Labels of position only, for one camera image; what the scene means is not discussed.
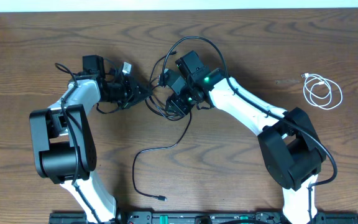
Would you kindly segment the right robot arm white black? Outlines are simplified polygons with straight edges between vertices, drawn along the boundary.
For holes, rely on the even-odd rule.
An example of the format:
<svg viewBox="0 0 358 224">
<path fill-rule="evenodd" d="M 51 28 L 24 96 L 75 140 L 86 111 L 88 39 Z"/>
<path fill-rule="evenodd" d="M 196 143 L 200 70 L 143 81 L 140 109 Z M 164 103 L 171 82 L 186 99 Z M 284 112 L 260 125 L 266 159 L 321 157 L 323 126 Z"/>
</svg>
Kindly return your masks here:
<svg viewBox="0 0 358 224">
<path fill-rule="evenodd" d="M 234 78 L 205 77 L 194 82 L 178 77 L 166 85 L 173 90 L 167 108 L 185 115 L 205 101 L 250 129 L 257 136 L 266 169 L 282 187 L 285 218 L 290 223 L 313 222 L 314 188 L 328 154 L 303 110 L 273 106 Z"/>
</svg>

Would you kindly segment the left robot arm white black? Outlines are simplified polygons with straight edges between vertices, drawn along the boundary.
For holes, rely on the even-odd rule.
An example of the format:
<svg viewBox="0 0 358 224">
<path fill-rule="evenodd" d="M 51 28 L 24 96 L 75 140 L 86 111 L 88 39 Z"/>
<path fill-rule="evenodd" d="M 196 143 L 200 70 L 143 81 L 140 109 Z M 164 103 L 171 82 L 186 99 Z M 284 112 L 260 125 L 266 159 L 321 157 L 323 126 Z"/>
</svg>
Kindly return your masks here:
<svg viewBox="0 0 358 224">
<path fill-rule="evenodd" d="M 100 75 L 75 76 L 56 103 L 29 116 L 37 173 L 69 191 L 87 223 L 127 222 L 96 171 L 96 146 L 87 116 L 100 102 L 116 103 L 124 110 L 151 93 L 130 75 L 116 81 Z"/>
</svg>

